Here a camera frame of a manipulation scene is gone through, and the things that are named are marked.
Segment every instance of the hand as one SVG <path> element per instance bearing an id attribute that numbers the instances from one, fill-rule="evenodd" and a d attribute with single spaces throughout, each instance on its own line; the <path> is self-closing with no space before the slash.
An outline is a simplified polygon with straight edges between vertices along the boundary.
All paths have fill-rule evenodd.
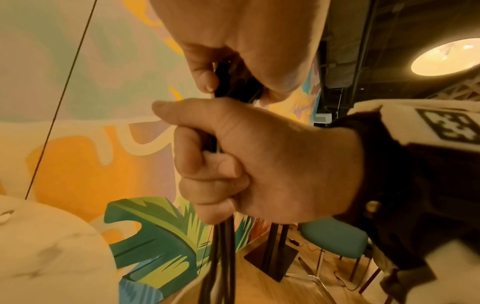
<path id="1" fill-rule="evenodd" d="M 185 54 L 198 89 L 219 85 L 213 64 L 238 53 L 269 90 L 286 99 L 307 79 L 330 0 L 150 0 Z"/>
<path id="2" fill-rule="evenodd" d="M 174 162 L 182 196 L 216 224 L 234 211 L 276 223 L 345 212 L 363 178 L 357 134 L 305 126 L 230 98 L 155 102 L 178 125 Z M 207 134 L 223 153 L 203 151 Z"/>

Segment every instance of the metal frame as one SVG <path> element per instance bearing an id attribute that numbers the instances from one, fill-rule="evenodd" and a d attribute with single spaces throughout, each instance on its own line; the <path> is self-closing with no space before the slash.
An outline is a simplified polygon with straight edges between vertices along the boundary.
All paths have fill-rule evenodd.
<path id="1" fill-rule="evenodd" d="M 322 268 L 322 264 L 324 262 L 324 256 L 325 256 L 325 250 L 321 249 L 320 250 L 320 256 L 318 257 L 318 263 L 316 265 L 316 271 L 315 274 L 296 274 L 296 273 L 287 273 L 285 276 L 300 279 L 300 280 L 306 280 L 306 281 L 312 281 L 314 282 L 317 287 L 319 288 L 320 292 L 324 297 L 327 298 L 327 300 L 330 302 L 330 304 L 337 304 L 335 302 L 334 298 L 330 294 L 330 292 L 327 290 L 325 287 L 324 283 L 320 279 L 320 270 Z M 305 269 L 307 273 L 313 273 L 313 271 L 303 262 L 302 259 L 298 258 L 300 260 L 300 263 L 302 264 L 302 267 Z"/>

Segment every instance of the ceiling light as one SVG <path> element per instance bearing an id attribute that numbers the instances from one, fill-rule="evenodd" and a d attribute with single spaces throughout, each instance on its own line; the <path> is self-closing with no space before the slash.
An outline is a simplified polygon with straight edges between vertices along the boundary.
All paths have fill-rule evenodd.
<path id="1" fill-rule="evenodd" d="M 411 70 L 422 76 L 457 73 L 480 64 L 480 38 L 447 43 L 420 55 Z"/>

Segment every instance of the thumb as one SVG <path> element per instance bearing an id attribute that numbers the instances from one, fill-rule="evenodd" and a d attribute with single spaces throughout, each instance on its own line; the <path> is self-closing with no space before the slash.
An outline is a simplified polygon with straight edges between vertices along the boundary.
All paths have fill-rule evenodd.
<path id="1" fill-rule="evenodd" d="M 177 102 L 155 101 L 152 110 L 171 125 L 202 130 L 218 136 L 218 130 L 232 122 L 231 113 L 238 113 L 245 105 L 231 98 L 184 99 Z"/>

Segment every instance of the wall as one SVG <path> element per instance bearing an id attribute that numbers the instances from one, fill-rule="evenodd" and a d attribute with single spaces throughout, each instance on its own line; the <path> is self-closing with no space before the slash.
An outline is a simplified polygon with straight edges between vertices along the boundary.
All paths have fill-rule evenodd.
<path id="1" fill-rule="evenodd" d="M 207 96 L 147 0 L 3 0 L 0 41 L 0 195 L 88 222 L 110 246 L 121 303 L 193 280 L 211 227 L 179 195 L 174 127 L 150 105 Z M 269 108 L 313 123 L 316 66 Z M 237 247 L 268 227 L 237 214 Z"/>

